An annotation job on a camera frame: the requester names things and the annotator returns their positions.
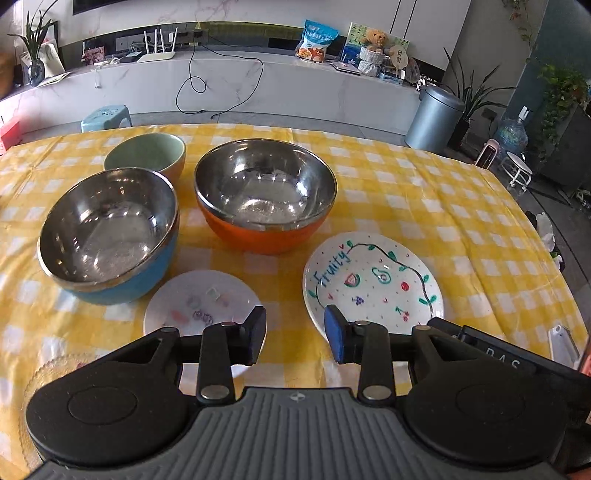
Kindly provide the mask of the orange steel bowl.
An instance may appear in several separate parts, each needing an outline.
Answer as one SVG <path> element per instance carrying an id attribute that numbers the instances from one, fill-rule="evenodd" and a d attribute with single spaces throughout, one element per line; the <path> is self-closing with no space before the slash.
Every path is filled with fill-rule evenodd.
<path id="1" fill-rule="evenodd" d="M 263 255 L 307 241 L 338 195 L 324 160 L 293 143 L 262 138 L 208 151 L 195 166 L 193 186 L 206 223 L 221 240 Z"/>

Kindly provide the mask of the teddy bear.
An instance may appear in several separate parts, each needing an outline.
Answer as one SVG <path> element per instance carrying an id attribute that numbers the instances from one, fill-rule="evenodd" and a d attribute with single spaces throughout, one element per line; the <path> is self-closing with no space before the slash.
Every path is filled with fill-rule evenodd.
<path id="1" fill-rule="evenodd" d="M 377 77 L 380 67 L 384 62 L 389 35 L 373 28 L 368 28 L 363 36 L 360 49 L 360 62 L 358 69 L 362 75 Z"/>

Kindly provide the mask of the blue steel bowl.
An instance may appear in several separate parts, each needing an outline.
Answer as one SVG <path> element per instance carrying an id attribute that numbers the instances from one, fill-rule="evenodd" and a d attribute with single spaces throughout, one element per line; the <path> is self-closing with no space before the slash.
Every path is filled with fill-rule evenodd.
<path id="1" fill-rule="evenodd" d="M 47 276 L 82 301 L 131 302 L 164 277 L 179 220 L 177 195 L 165 176 L 143 168 L 102 171 L 54 204 L 37 257 Z"/>

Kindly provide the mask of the blue plastic stool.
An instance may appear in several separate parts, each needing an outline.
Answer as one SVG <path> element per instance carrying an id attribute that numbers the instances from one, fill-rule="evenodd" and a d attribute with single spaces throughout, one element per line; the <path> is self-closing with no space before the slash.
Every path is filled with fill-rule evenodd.
<path id="1" fill-rule="evenodd" d="M 100 107 L 81 121 L 81 131 L 83 133 L 131 126 L 130 113 L 124 104 Z"/>

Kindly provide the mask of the yellow checkered tablecloth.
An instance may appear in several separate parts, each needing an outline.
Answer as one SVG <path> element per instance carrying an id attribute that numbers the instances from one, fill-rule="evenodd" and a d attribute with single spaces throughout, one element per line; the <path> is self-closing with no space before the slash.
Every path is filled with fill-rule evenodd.
<path id="1" fill-rule="evenodd" d="M 549 329 L 565 325 L 584 346 L 590 319 L 575 286 L 558 271 L 522 200 L 487 170 L 401 146 L 332 133 L 236 124 L 171 125 L 187 156 L 176 191 L 180 232 L 170 273 L 212 269 L 234 275 L 262 300 L 266 345 L 238 385 L 353 384 L 332 362 L 304 306 L 303 272 L 325 239 L 377 232 L 418 255 L 435 276 L 448 320 L 540 355 Z M 139 337 L 145 300 L 116 306 L 79 301 L 44 274 L 36 257 L 42 223 L 79 180 L 99 172 L 127 128 L 53 135 L 11 148 L 1 159 L 1 475 L 28 473 L 19 439 L 23 393 L 34 373 L 63 355 L 101 356 Z M 314 152 L 332 168 L 339 192 L 331 214 L 303 245 L 280 256 L 235 250 L 204 220 L 193 189 L 200 158 L 223 143 L 273 138 Z"/>

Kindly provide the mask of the black television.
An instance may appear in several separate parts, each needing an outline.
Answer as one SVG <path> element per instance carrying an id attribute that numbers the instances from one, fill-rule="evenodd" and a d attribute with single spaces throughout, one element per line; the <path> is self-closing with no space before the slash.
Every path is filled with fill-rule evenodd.
<path id="1" fill-rule="evenodd" d="M 72 14 L 78 15 L 104 6 L 122 2 L 123 0 L 73 0 Z"/>

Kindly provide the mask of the white tv cabinet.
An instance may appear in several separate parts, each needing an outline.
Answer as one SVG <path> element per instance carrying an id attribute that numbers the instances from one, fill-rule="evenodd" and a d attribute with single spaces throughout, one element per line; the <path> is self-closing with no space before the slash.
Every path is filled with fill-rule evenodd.
<path id="1" fill-rule="evenodd" d="M 336 71 L 296 57 L 238 52 L 181 52 L 150 63 L 81 68 L 57 83 L 23 87 L 1 101 L 1 117 L 32 132 L 79 122 L 124 104 L 133 114 L 200 111 L 294 116 L 404 135 L 418 92 L 377 78 Z"/>

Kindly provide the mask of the grey trash can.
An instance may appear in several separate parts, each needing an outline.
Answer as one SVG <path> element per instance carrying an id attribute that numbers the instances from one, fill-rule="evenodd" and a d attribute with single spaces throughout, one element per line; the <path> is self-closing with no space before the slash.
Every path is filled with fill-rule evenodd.
<path id="1" fill-rule="evenodd" d="M 405 143 L 412 149 L 440 154 L 462 117 L 465 103 L 437 86 L 424 87 L 419 100 Z"/>

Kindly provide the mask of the small white sticker plate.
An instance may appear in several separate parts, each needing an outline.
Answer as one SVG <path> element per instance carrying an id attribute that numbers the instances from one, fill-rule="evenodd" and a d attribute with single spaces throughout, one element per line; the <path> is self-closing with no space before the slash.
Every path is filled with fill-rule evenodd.
<path id="1" fill-rule="evenodd" d="M 242 323 L 262 302 L 235 276 L 216 270 L 193 270 L 164 283 L 148 302 L 143 333 L 174 327 L 182 336 L 199 335 L 213 324 Z"/>

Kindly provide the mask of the clear glass cartoon plate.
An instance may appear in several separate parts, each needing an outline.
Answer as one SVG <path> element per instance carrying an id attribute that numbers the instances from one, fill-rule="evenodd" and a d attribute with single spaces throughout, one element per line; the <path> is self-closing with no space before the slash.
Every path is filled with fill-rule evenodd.
<path id="1" fill-rule="evenodd" d="M 84 353 L 56 357 L 39 367 L 29 380 L 23 394 L 19 415 L 19 441 L 25 463 L 30 472 L 38 468 L 43 459 L 37 452 L 26 425 L 26 408 L 33 395 L 43 386 L 93 362 L 95 356 Z"/>

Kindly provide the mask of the white wifi router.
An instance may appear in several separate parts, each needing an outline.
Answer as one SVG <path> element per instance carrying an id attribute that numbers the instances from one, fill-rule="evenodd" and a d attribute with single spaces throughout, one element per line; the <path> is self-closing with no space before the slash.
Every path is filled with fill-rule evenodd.
<path id="1" fill-rule="evenodd" d="M 153 31 L 152 41 L 144 32 L 145 51 L 139 56 L 138 63 L 150 63 L 172 59 L 176 54 L 178 28 L 165 32 L 162 28 Z"/>

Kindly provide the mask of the pink storage box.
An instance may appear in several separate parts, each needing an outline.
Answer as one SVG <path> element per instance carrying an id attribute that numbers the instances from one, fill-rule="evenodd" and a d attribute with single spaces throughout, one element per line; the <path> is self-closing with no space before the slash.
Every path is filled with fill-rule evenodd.
<path id="1" fill-rule="evenodd" d="M 14 117 L 0 127 L 0 155 L 3 156 L 11 147 L 22 141 L 20 119 Z"/>

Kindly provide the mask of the green ceramic bowl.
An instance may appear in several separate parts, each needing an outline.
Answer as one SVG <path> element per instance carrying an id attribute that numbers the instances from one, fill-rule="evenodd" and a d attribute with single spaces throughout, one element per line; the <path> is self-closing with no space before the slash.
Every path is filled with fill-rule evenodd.
<path id="1" fill-rule="evenodd" d="M 105 157 L 103 168 L 137 167 L 156 171 L 172 184 L 180 178 L 186 158 L 186 145 L 176 135 L 154 132 L 129 138 Z"/>

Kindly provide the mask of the water bottle jug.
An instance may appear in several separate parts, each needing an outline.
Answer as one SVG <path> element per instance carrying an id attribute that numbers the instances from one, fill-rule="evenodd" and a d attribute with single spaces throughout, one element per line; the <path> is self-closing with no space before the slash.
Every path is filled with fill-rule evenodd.
<path id="1" fill-rule="evenodd" d="M 514 119 L 505 118 L 497 127 L 493 139 L 499 144 L 498 157 L 504 159 L 508 152 L 521 156 L 528 144 L 528 135 L 525 128 L 525 120 L 530 110 L 523 106 L 518 116 Z"/>

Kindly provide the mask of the white fruity plate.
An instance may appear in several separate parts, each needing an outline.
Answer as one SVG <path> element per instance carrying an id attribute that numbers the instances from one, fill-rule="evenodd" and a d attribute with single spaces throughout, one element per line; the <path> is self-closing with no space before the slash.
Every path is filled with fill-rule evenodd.
<path id="1" fill-rule="evenodd" d="M 394 334 L 445 316 L 437 280 L 421 258 L 377 233 L 346 232 L 322 242 L 304 267 L 304 304 L 325 335 L 325 307 L 346 320 L 367 320 Z"/>

